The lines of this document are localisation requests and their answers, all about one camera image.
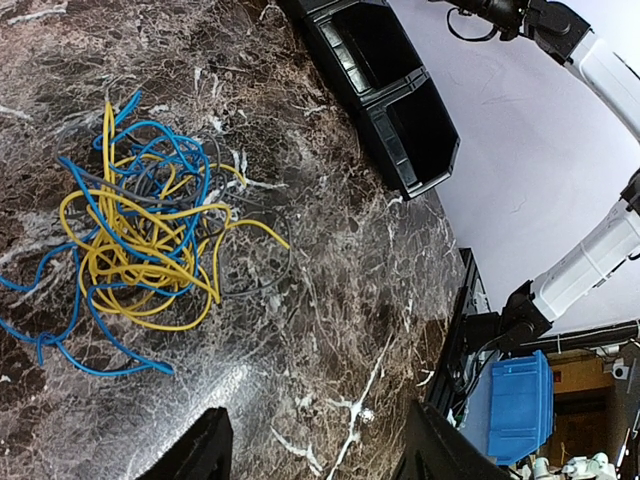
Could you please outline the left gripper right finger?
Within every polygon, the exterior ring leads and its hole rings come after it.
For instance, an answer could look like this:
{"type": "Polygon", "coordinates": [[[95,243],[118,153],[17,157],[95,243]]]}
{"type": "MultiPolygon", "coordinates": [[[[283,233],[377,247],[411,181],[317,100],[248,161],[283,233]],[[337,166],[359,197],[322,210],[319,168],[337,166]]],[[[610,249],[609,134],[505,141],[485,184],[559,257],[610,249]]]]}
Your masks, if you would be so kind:
{"type": "Polygon", "coordinates": [[[510,475],[481,455],[432,405],[410,404],[393,479],[498,480],[510,475]]]}

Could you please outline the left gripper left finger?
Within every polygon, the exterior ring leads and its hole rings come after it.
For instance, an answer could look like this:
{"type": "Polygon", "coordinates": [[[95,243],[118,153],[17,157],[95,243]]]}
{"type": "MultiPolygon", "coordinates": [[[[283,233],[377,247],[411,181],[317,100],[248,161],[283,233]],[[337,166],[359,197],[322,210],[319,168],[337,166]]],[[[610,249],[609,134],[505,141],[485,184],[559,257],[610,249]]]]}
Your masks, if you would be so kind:
{"type": "Polygon", "coordinates": [[[209,408],[139,479],[229,479],[233,429],[225,408],[209,408]]]}

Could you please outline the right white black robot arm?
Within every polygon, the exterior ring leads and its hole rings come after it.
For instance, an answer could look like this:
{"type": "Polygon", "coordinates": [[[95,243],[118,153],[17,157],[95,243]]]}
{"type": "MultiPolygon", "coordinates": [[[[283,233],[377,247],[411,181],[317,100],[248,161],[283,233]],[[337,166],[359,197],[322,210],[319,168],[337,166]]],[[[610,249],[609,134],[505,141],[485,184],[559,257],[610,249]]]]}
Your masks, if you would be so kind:
{"type": "Polygon", "coordinates": [[[479,255],[488,298],[506,323],[544,329],[598,316],[581,300],[639,250],[639,181],[604,150],[588,100],[551,106],[531,50],[516,62],[482,53],[486,36],[455,34],[445,57],[460,77],[466,140],[459,170],[439,190],[461,240],[479,255]]]}

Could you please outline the blue storage bin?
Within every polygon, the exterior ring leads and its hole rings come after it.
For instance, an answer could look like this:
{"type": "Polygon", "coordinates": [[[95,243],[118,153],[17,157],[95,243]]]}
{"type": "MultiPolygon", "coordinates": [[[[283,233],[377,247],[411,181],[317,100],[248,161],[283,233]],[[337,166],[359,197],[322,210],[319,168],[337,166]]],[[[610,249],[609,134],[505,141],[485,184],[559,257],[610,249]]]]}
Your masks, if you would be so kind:
{"type": "Polygon", "coordinates": [[[459,431],[482,455],[513,465],[553,433],[553,374],[540,350],[491,361],[463,414],[459,431]]]}

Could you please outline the black three-compartment bin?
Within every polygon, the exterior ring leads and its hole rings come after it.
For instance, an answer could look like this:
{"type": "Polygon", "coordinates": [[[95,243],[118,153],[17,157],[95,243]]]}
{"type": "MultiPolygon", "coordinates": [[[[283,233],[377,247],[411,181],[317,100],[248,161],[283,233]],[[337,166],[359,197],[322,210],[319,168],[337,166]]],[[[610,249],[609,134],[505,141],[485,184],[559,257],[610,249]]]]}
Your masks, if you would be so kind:
{"type": "Polygon", "coordinates": [[[448,179],[460,137],[390,4],[289,0],[280,6],[387,186],[411,200],[448,179]]]}

